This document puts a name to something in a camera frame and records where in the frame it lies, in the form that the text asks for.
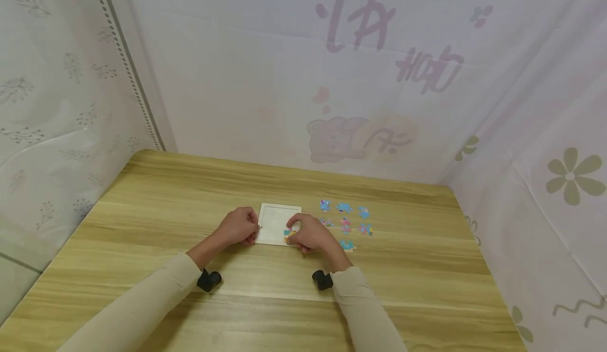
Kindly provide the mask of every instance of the bear illustration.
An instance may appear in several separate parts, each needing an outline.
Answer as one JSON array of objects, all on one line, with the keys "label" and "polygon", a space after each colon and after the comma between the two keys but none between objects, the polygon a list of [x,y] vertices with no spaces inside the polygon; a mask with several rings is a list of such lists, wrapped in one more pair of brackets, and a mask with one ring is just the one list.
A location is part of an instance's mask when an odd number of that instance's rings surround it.
[{"label": "bear illustration", "polygon": [[363,149],[352,148],[356,131],[367,124],[365,118],[314,120],[308,124],[311,159],[315,163],[338,163],[343,159],[363,159]]}]

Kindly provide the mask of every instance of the puzzle board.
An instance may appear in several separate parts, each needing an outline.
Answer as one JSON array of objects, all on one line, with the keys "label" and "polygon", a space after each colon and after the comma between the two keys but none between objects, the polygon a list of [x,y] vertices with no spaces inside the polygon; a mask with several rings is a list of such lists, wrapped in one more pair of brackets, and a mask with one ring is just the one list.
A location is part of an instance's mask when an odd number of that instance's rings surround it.
[{"label": "puzzle board", "polygon": [[[259,211],[259,225],[261,228],[259,229],[256,242],[260,244],[288,246],[284,241],[287,221],[301,211],[302,208],[298,206],[262,203],[262,208]],[[292,229],[293,231],[297,231],[299,225],[294,225]]]}]

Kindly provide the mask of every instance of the white fabric backdrop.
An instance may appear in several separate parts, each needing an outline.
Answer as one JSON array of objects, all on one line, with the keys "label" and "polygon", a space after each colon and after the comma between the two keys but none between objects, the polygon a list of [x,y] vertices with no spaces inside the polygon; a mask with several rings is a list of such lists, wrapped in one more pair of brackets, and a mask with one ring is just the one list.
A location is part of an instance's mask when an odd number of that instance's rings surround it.
[{"label": "white fabric backdrop", "polygon": [[108,0],[0,0],[0,323],[132,153],[159,148]]},{"label": "white fabric backdrop", "polygon": [[131,1],[180,152],[449,184],[527,347],[604,351],[607,0]]}]

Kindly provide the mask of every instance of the wooden table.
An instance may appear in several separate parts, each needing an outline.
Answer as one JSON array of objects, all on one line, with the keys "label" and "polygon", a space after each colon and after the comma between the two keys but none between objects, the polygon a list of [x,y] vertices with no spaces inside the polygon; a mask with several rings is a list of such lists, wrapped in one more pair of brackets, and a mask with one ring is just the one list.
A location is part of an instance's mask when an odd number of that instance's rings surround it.
[{"label": "wooden table", "polygon": [[[410,351],[525,350],[450,189],[156,151],[125,166],[0,329],[0,349],[55,350],[235,207],[292,204],[338,221],[320,199],[369,209],[373,236],[333,232],[358,246],[351,259]],[[332,291],[312,283],[319,255],[234,246],[208,268],[224,283],[188,295],[141,351],[353,350]]]}]

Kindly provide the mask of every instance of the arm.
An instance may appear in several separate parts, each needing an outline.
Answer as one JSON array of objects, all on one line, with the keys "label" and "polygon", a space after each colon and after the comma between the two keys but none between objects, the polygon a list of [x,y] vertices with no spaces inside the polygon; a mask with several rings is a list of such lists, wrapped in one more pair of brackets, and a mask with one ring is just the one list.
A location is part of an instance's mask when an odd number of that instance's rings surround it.
[{"label": "arm", "polygon": [[369,287],[363,272],[353,267],[335,237],[311,215],[297,214],[287,226],[300,221],[301,228],[288,242],[303,253],[320,249],[325,255],[333,280],[333,292],[350,329],[356,352],[406,352],[407,347],[380,301]]},{"label": "arm", "polygon": [[209,261],[228,245],[255,244],[259,226],[252,208],[228,213],[219,227],[118,297],[79,329],[60,352],[134,351],[171,309],[192,291]]}]

